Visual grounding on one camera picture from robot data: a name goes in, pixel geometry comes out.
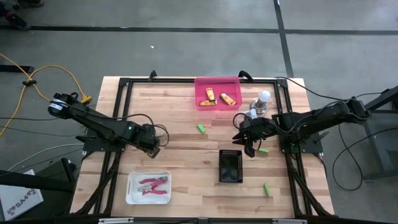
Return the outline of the black aluminium table frame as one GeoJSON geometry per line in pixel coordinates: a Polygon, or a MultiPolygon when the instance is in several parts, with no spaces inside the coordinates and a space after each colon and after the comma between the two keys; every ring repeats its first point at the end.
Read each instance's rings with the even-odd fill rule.
{"type": "MultiPolygon", "coordinates": [[[[154,77],[152,82],[138,77],[133,81],[129,113],[143,113],[163,124],[170,142],[155,159],[127,146],[121,154],[114,188],[111,216],[122,217],[208,217],[208,218],[292,218],[294,208],[285,154],[276,136],[262,141],[262,148],[250,158],[244,146],[231,143],[238,130],[233,116],[248,110],[249,103],[262,90],[270,91],[266,117],[287,112],[288,97],[292,111],[310,110],[304,88],[285,78],[239,78],[243,103],[238,110],[198,111],[195,106],[193,77],[154,77]],[[197,124],[204,125],[201,133],[197,124]],[[243,154],[243,183],[218,181],[219,150],[240,150],[243,154]],[[130,205],[126,203],[127,178],[132,172],[169,171],[172,194],[168,204],[130,205]],[[271,195],[264,191],[268,184],[271,195]]],[[[81,165],[71,212],[77,212],[97,188],[104,153],[94,152],[81,165]]],[[[317,157],[302,156],[305,178],[323,208],[334,213],[322,163],[317,157]]]]}

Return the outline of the pink handled pliers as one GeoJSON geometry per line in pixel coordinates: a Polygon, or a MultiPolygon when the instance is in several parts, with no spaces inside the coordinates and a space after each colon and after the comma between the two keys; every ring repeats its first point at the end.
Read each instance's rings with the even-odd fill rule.
{"type": "Polygon", "coordinates": [[[158,184],[150,184],[150,185],[143,185],[137,188],[139,192],[142,193],[142,195],[145,194],[167,194],[166,190],[157,190],[156,188],[158,187],[158,184]]]}
{"type": "Polygon", "coordinates": [[[167,176],[162,176],[162,177],[158,177],[158,178],[151,178],[151,179],[144,179],[139,181],[140,184],[147,184],[150,183],[150,186],[155,186],[155,185],[159,185],[159,184],[165,184],[168,181],[168,177],[167,176]]]}

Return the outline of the white printed cardboard box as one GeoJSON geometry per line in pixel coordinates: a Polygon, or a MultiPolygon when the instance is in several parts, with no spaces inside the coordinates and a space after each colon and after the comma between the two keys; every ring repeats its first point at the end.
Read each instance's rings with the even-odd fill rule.
{"type": "Polygon", "coordinates": [[[0,185],[0,205],[5,221],[17,218],[43,201],[39,189],[0,185]]]}

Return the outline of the white plastic tray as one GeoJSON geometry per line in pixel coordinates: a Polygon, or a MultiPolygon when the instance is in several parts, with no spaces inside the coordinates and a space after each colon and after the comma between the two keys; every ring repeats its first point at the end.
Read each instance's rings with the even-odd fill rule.
{"type": "Polygon", "coordinates": [[[128,175],[127,178],[127,189],[126,189],[126,203],[130,205],[164,205],[168,204],[172,194],[172,175],[169,171],[160,172],[136,172],[133,171],[128,175]],[[140,184],[139,181],[144,179],[158,178],[167,176],[169,179],[165,184],[159,184],[157,190],[166,190],[167,194],[145,194],[137,190],[138,187],[147,184],[140,184]]]}

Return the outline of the black side stand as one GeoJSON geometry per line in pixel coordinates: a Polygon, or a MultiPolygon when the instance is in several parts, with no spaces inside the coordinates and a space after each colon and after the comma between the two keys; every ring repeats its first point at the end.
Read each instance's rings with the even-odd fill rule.
{"type": "Polygon", "coordinates": [[[73,192],[76,183],[73,173],[75,170],[76,165],[63,157],[39,171],[37,175],[0,170],[0,185],[73,192]]]}

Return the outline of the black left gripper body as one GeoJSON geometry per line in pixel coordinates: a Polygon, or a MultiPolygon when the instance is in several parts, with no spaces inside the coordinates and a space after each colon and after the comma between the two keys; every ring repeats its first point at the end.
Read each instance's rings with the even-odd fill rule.
{"type": "Polygon", "coordinates": [[[159,150],[160,140],[152,124],[136,125],[132,134],[132,145],[141,150],[159,150]]]}

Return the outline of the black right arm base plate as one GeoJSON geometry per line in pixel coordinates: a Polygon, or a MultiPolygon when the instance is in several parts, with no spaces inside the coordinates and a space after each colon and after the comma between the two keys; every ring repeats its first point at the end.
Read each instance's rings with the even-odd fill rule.
{"type": "Polygon", "coordinates": [[[328,134],[313,134],[304,142],[300,144],[290,143],[290,141],[283,136],[279,136],[280,150],[285,154],[296,154],[296,153],[304,153],[304,154],[320,154],[323,155],[323,148],[321,140],[328,134]]]}

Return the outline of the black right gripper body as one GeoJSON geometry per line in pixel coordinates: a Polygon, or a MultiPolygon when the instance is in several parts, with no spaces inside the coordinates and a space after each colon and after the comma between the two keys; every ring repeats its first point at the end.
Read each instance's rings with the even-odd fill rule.
{"type": "Polygon", "coordinates": [[[245,119],[243,121],[243,138],[248,142],[265,140],[277,135],[277,128],[273,120],[267,118],[245,119]]]}

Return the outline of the black side table frame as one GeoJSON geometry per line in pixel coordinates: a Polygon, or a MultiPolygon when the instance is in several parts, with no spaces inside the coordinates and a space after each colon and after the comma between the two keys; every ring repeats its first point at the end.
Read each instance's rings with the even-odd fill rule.
{"type": "Polygon", "coordinates": [[[398,162],[391,157],[398,154],[398,86],[383,91],[364,107],[371,112],[364,129],[379,169],[366,174],[364,180],[398,177],[398,162]]]}

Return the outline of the pink translucent bin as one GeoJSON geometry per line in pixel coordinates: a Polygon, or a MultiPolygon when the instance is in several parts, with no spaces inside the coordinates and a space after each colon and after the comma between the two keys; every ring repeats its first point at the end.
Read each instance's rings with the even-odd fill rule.
{"type": "Polygon", "coordinates": [[[195,106],[198,111],[222,111],[237,110],[242,105],[242,94],[240,80],[238,77],[201,77],[194,80],[195,87],[195,106]],[[213,90],[217,105],[203,106],[201,101],[209,101],[207,88],[213,90]],[[224,93],[236,102],[235,105],[229,105],[225,100],[220,98],[224,93]]]}

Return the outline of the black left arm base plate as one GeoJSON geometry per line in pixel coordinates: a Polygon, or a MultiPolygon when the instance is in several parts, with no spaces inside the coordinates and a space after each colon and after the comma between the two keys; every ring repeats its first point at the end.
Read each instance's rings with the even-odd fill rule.
{"type": "Polygon", "coordinates": [[[89,129],[84,136],[79,136],[84,144],[83,150],[87,152],[122,152],[126,145],[123,142],[109,142],[101,139],[93,130],[89,129]]]}

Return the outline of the black floor bar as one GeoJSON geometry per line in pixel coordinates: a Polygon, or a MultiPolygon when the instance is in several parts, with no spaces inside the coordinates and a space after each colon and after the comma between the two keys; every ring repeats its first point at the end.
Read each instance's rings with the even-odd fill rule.
{"type": "Polygon", "coordinates": [[[16,65],[0,65],[0,72],[10,72],[10,73],[32,73],[35,70],[31,66],[16,66],[16,65]]]}

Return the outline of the person's shoe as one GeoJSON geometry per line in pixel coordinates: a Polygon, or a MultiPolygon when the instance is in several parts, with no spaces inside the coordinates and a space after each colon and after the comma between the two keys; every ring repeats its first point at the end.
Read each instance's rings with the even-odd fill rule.
{"type": "Polygon", "coordinates": [[[17,0],[19,5],[22,7],[43,7],[44,6],[44,2],[43,0],[17,0]]]}
{"type": "Polygon", "coordinates": [[[17,14],[14,14],[11,11],[7,10],[3,4],[0,4],[0,17],[5,18],[5,20],[7,20],[10,25],[16,27],[17,29],[29,29],[29,26],[27,25],[25,20],[23,20],[17,14]]]}

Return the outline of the white bulb table lamp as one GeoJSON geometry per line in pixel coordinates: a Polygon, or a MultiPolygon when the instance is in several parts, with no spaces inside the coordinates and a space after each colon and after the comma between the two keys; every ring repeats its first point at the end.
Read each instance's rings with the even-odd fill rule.
{"type": "Polygon", "coordinates": [[[253,99],[250,104],[250,109],[254,110],[258,116],[263,115],[268,110],[268,102],[271,98],[271,93],[267,90],[259,92],[257,98],[253,99]]]}

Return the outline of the black mesh basket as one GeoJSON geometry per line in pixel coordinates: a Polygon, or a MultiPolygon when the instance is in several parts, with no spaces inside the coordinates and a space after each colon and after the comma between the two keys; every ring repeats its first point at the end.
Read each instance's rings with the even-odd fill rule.
{"type": "Polygon", "coordinates": [[[219,151],[219,182],[243,183],[243,159],[242,151],[219,151]]]}

